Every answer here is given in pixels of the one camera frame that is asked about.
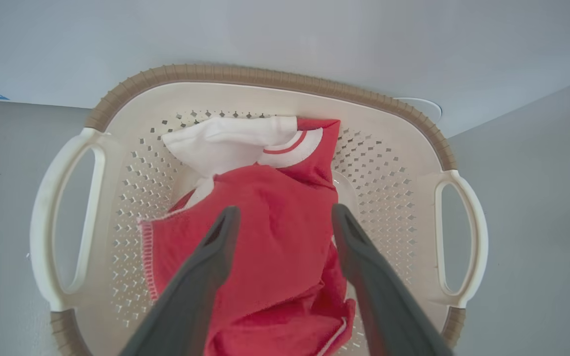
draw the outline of red stripe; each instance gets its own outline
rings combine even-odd
[[[298,138],[298,140],[296,142],[294,142],[293,145],[291,145],[289,148],[286,149],[279,149],[278,151],[270,151],[269,149],[263,149],[263,153],[268,153],[270,155],[279,155],[281,153],[287,153],[289,151],[292,151],[292,149],[295,149],[296,147],[298,147],[298,145],[303,142],[303,140],[305,139],[305,136],[307,135],[307,131],[303,131],[303,134],[300,135],[300,137]]]

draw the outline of white cloth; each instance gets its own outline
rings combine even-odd
[[[262,158],[263,148],[292,142],[297,130],[296,117],[214,117],[162,135],[170,153],[203,177],[184,208],[192,207],[212,192],[215,174],[255,164]]]

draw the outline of plastic basket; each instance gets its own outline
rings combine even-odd
[[[152,306],[136,218],[160,216],[198,176],[160,136],[214,115],[340,119],[334,180],[362,227],[402,277],[450,346],[466,302],[482,280],[487,231],[476,195],[459,176],[436,126],[390,97],[301,75],[240,67],[172,65],[140,73],[111,90],[86,128],[59,151],[36,198],[30,228],[32,268],[50,304],[63,354],[115,355]],[[54,239],[63,189],[79,158],[95,153],[75,279],[57,277]],[[461,289],[445,282],[441,190],[459,192],[471,227],[471,258]],[[339,354],[367,355],[361,319]]]

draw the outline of basket hole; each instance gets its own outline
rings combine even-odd
[[[76,275],[94,165],[94,152],[88,150],[74,167],[59,205],[54,254],[58,279],[63,288],[71,286]]]
[[[452,185],[441,192],[441,223],[446,284],[458,291],[470,264],[471,235],[468,213]]]

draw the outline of basket rim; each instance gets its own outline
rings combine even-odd
[[[406,120],[417,128],[434,149],[442,171],[457,169],[457,162],[447,140],[426,115],[392,97],[348,84],[307,75],[276,70],[227,65],[163,65],[129,77],[107,92],[89,114],[85,127],[104,132],[125,104],[143,92],[172,83],[215,83],[281,89],[318,95],[374,108]],[[74,309],[50,313],[52,334],[58,349],[68,355],[90,356],[79,330]],[[455,347],[466,319],[466,309],[450,306],[441,335],[449,347]]]

